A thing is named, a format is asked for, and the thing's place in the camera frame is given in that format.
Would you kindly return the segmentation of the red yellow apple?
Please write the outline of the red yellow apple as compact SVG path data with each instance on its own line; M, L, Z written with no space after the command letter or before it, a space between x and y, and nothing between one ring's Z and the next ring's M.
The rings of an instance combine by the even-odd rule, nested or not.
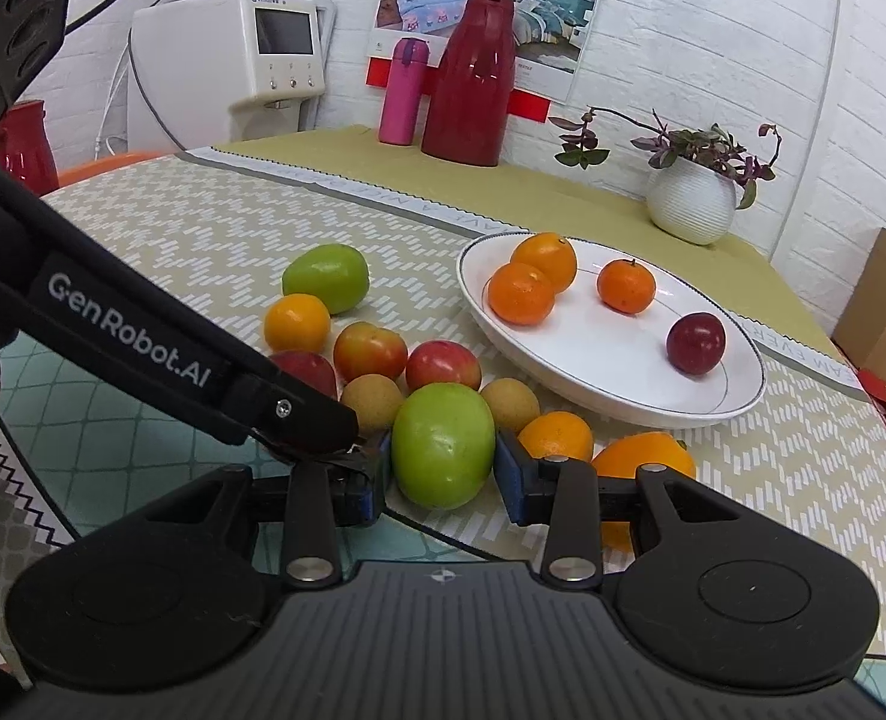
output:
M335 371L345 383L368 374L397 380L408 360L409 348L401 335L370 322L345 327L334 344Z

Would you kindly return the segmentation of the brown longan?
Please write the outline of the brown longan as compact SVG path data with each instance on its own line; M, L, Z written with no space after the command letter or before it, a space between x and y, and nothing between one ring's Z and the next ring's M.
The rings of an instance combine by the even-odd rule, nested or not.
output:
M355 411L360 433L369 436L391 429L404 395L389 377L363 374L345 385L340 403Z
M540 416L537 395L524 382L513 377L493 379L480 390L480 397L490 408L495 426L519 434L529 422Z

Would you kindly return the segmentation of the dark red plum front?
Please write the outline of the dark red plum front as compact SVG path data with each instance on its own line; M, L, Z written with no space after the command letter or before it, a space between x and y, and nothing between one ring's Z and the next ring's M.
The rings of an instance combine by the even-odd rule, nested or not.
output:
M280 371L337 400L337 377L332 364L324 356L311 351L280 351L270 355L269 359Z

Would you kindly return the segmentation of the patterned tablecloth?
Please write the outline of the patterned tablecloth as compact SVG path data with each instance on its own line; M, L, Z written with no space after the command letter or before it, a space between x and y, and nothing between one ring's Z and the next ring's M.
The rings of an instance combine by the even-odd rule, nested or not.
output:
M371 286L358 316L470 349L487 379L514 374L468 312L461 250L498 223L452 200L349 177L205 151L91 177L52 197L59 213L228 332L262 343L265 310L296 255L340 242L360 250ZM881 599L859 671L886 702L886 424L854 372L753 317L742 322L765 367L745 415L685 427L699 481L856 562ZM280 465L254 444L228 447L73 366L29 338L2 356L0 426L38 480L36 515L91 532L226 463L262 476Z

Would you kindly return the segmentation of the small yellow orange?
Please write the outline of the small yellow orange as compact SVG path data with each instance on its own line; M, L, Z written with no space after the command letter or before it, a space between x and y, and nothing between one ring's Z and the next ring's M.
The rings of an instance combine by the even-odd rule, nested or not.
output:
M288 294L267 310L262 330L272 353L321 353L331 333L331 314L313 294Z

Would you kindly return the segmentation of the purple green trailing plant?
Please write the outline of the purple green trailing plant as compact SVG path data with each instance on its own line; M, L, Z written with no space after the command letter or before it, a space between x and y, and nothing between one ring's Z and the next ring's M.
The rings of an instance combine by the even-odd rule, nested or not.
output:
M617 117L628 122L643 135L633 138L633 148L648 156L648 166L654 171L667 171L677 163L689 161L714 172L729 184L739 188L737 210L747 210L756 200L758 186L776 179L774 165L783 149L783 133L778 125L763 122L756 129L758 138L773 138L774 148L770 158L762 160L750 153L729 130L713 124L708 128L671 128L655 110L651 110L653 123L645 124L610 107L589 106L578 119L566 119L552 115L548 122L558 130L560 146L553 158L566 167L600 166L609 160L610 149L600 144L593 124L599 114Z

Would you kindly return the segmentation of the small orange kumquat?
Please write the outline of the small orange kumquat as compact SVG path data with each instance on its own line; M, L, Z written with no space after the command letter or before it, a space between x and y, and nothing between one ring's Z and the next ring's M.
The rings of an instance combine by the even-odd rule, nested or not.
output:
M550 411L537 416L518 434L518 440L537 460L564 457L589 461L594 454L591 427L570 411Z

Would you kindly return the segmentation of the white water dispenser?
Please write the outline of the white water dispenser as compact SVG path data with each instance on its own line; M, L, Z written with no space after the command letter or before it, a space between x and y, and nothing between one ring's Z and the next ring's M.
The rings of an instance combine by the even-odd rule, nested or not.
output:
M329 0L175 0L127 37L127 148L176 153L316 125Z

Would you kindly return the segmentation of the white round plate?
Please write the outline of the white round plate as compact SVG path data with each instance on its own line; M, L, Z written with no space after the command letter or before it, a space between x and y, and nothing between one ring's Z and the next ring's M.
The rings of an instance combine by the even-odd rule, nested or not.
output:
M687 281L649 265L656 297L637 316L603 305L597 273L623 252L597 242L573 242L578 273L536 327L514 327L490 309L486 288L522 232L469 242L456 259L456 277L468 312L500 353L543 387L576 405L638 426L711 426L755 408L767 387L760 351L728 310ZM705 376L678 372L667 358L674 323L695 312L721 320L726 348Z

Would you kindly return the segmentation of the dark red plum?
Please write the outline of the dark red plum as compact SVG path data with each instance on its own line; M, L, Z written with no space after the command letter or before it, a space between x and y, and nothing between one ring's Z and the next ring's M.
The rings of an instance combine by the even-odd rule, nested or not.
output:
M337 400L337 377L332 364L324 356L311 351L280 351L270 355L269 359L280 371Z
M705 376L719 364L726 351L726 332L721 320L708 312L678 319L666 338L667 358L687 376Z

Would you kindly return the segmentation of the small green fruit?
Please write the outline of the small green fruit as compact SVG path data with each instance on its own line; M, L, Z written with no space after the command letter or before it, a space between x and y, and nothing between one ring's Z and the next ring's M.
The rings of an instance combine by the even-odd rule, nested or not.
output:
M370 291L365 257L345 244L321 244L285 268L282 293L311 294L333 316L355 309Z

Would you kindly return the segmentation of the big green oval fruit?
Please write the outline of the big green oval fruit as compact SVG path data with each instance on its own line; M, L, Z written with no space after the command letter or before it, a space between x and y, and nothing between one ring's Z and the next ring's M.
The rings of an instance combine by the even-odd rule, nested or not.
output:
M429 383L406 398L392 424L397 488L422 509L462 507L490 476L495 444L482 395L462 383Z

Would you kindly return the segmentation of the tangerine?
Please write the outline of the tangerine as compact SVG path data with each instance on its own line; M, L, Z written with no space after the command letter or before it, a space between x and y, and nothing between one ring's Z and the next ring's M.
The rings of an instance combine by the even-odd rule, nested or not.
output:
M552 312L555 289L539 268L507 262L486 285L486 302L503 322L534 327Z
M653 273L635 259L607 263L600 270L596 288L603 304L627 316L644 312L656 296Z

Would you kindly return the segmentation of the red thermos jug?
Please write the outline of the red thermos jug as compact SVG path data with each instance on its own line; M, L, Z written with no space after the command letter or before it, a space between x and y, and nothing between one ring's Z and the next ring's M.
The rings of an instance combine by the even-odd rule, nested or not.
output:
M513 0L467 0L436 71L423 153L469 166L498 164L516 70L513 18Z

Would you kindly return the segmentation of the bedding poster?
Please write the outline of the bedding poster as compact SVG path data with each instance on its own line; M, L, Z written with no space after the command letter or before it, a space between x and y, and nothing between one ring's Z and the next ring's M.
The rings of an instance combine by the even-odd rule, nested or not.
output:
M447 44L475 32L516 62L509 112L542 122L571 98L602 0L376 0L367 83L382 88L404 39L428 47L423 86L436 82Z

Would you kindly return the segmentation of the pink bottle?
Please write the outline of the pink bottle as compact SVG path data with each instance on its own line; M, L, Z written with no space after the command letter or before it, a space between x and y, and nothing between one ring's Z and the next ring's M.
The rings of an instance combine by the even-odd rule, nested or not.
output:
M412 143L429 58L430 46L423 39L404 37L395 44L379 122L379 142L395 146Z

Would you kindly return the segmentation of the large orange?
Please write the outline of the large orange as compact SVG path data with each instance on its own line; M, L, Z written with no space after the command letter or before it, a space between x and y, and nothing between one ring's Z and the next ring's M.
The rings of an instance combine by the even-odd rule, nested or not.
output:
M664 465L696 478L695 460L687 445L667 433L639 433L610 442L591 460L599 476L633 479L643 465Z

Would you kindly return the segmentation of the dark red plum back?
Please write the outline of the dark red plum back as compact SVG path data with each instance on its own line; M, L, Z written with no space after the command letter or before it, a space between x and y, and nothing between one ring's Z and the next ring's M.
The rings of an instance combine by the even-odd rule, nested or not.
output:
M719 364L726 351L726 332L721 320L708 312L678 319L666 338L667 358L687 376L705 376Z

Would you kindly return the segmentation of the red jug at left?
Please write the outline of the red jug at left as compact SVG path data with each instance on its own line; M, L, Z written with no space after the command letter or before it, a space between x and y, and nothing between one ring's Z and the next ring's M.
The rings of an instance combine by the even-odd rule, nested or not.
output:
M43 99L28 99L11 106L0 121L0 167L36 195L59 188L44 117Z

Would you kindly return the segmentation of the white plant pot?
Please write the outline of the white plant pot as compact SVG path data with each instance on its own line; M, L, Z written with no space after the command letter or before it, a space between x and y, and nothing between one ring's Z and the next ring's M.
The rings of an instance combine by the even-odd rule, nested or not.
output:
M662 231L690 244L710 245L731 229L735 184L708 167L677 160L653 174L644 204Z

